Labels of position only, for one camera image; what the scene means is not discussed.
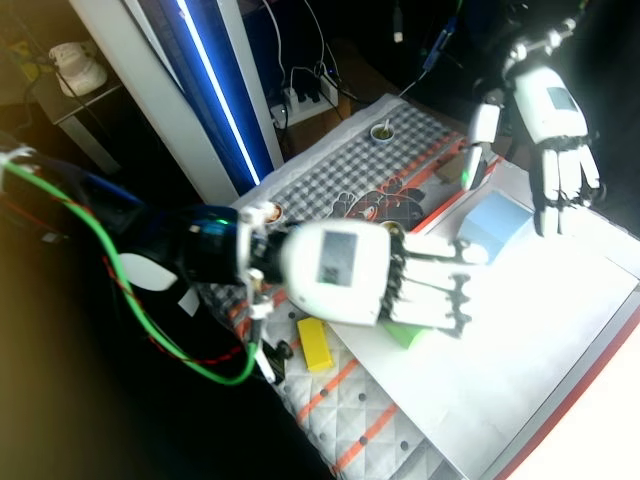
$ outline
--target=power outlet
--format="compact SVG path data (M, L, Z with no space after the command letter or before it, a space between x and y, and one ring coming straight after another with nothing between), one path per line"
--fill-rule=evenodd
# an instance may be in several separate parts
M314 102L308 97L304 102L300 102L296 91L293 88L287 88L284 92L287 110L285 111L282 104L271 107L271 114L275 119L274 124L276 128L284 128L285 123L288 126L295 125L327 110L331 110L334 106L337 107L338 90L324 77L320 79L320 88L329 101L327 101L327 98L320 96L319 102Z

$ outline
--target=blue block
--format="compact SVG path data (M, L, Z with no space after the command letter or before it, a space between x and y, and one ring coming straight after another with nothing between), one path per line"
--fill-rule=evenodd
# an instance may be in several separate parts
M489 252L489 264L522 226L531 212L498 192L491 192L465 217L458 238L482 245Z

